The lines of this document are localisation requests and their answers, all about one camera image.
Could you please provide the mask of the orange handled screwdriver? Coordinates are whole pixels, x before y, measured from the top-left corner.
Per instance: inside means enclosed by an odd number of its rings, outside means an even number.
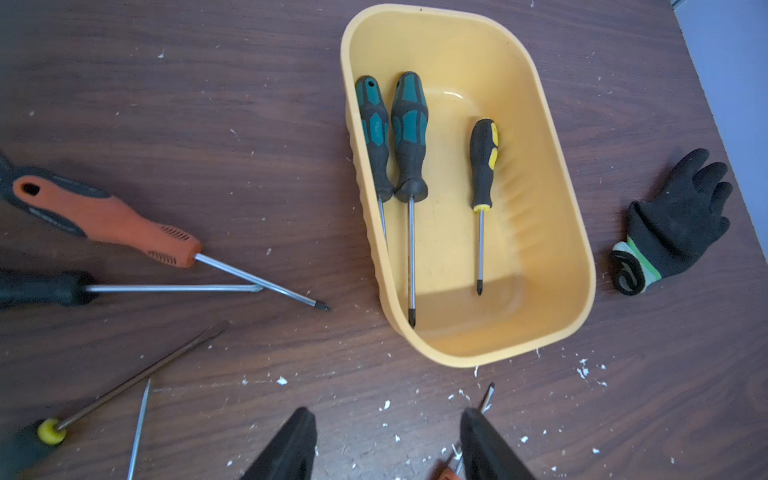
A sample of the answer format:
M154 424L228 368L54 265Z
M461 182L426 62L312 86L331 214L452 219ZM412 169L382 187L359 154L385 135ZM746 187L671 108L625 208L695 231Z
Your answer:
M476 431L482 428L482 418L490 406L491 399L495 392L495 383L491 382L485 393L485 396L478 409L468 409L462 417L462 426L460 427L460 440L455 445L453 456L447 461L437 479L449 480L459 479L459 473L463 466L465 457L465 443L470 447L475 443Z

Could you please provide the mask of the black yellow thin screwdriver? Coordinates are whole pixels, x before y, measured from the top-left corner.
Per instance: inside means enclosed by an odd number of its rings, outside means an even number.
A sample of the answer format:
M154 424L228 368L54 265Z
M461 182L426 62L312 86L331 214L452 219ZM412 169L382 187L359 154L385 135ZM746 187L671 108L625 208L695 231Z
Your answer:
M50 456L64 442L67 429L97 409L106 405L137 383L149 379L157 371L174 362L199 345L208 342L230 327L229 321L222 321L204 330L175 350L156 360L132 377L124 380L111 390L98 396L79 410L63 417L49 417L37 420L1 440L1 478L16 479Z

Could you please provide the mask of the green black screwdriver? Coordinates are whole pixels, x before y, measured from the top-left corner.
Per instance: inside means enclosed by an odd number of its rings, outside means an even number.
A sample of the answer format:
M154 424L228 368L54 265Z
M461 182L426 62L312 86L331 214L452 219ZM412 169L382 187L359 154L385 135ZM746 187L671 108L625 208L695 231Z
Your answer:
M391 112L394 151L399 170L395 196L408 211L408 322L416 326L415 204L428 196L422 170L426 156L429 111L421 78L406 71L398 78Z
M355 83L355 90L383 234L385 241L388 241L383 204L389 201L394 193L394 186L387 173L390 153L389 114L379 84L374 77L361 76Z

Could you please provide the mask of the black work glove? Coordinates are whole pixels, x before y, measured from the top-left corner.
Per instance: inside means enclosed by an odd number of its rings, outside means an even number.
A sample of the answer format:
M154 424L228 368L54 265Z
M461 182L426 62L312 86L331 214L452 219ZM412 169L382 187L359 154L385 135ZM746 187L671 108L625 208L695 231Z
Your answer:
M728 166L707 164L709 151L697 148L671 170L659 193L634 201L627 210L626 239L609 254L613 285L634 296L662 279L690 269L730 227L723 215L733 186Z

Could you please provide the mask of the yellow plastic storage box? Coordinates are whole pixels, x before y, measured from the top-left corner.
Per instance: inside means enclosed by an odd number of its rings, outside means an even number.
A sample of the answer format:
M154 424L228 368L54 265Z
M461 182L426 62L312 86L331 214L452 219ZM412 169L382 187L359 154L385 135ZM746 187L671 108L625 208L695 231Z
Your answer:
M380 303L420 354L449 367L505 360L567 338L587 319L594 258L536 65L502 24L454 10L379 4L341 40L346 126ZM398 77L416 72L429 109L415 204L416 326L408 322L407 204L383 204L387 239L355 83L374 77L391 103ZM485 212L484 285L476 290L478 215L470 138L492 119L498 158Z

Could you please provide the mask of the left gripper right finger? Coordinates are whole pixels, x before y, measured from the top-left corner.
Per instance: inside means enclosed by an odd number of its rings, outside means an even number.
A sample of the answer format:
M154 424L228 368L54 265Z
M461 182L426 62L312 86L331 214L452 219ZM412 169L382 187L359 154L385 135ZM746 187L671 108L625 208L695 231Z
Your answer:
M482 428L476 431L473 446L465 443L463 465L466 477L469 480L533 480L533 474L485 416L481 422Z

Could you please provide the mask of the black handled long screwdriver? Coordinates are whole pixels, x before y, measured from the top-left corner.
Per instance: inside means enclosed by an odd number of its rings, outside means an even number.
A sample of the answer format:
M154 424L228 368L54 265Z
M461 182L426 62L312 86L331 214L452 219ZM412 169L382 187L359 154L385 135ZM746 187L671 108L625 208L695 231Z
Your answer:
M96 284L85 271L67 271L58 275L11 270L1 271L1 307L31 304L82 306L107 293L186 293L234 292L258 293L261 286L250 285L106 285Z

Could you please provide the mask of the large orange black screwdriver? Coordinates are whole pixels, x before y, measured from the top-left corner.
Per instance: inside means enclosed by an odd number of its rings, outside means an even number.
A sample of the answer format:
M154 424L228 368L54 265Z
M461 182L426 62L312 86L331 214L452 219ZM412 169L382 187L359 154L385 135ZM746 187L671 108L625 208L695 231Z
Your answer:
M1 197L12 206L72 235L131 247L173 267L190 268L196 262L202 262L318 310L330 309L320 300L204 255L201 242L193 235L146 219L105 190L44 168L15 167L6 155L1 156Z

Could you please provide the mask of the small orange black screwdriver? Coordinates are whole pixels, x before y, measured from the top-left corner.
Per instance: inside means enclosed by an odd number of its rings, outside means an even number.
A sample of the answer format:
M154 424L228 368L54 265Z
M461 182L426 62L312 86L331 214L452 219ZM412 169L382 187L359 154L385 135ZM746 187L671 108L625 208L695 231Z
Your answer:
M136 424L134 439L133 439L133 443L132 443L132 450L131 450L131 456L130 456L130 460L129 460L129 467L128 467L128 472L127 472L127 476L126 476L127 480L133 480L134 479L134 475L135 475L138 451L139 451L141 435L142 435L142 430L143 430L143 424L144 424L144 420L145 420L145 416L146 416L146 410L147 410L147 405L148 405L148 398L149 398L149 394L150 394L150 391L151 391L151 383L152 383L151 378L149 378L147 380L147 383L145 385L145 388L144 388L144 391L143 391L143 395L142 395L142 401L141 401L141 405L140 405L140 409L139 409L139 413L138 413L137 424Z

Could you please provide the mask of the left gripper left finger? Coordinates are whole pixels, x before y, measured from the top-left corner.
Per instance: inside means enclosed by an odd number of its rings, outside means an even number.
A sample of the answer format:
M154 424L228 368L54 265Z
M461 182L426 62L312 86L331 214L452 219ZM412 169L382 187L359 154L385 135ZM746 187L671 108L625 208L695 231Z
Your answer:
M299 407L241 479L309 480L316 445L316 417L306 407Z

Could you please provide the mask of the black yellow grip screwdriver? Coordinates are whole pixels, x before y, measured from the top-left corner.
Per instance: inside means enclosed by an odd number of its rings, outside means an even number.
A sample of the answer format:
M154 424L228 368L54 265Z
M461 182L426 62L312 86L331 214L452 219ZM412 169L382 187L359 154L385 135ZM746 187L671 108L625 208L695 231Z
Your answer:
M477 281L476 290L483 293L485 212L492 208L491 187L498 158L499 134L490 118L478 120L472 130L469 146L472 170L472 209L478 215Z

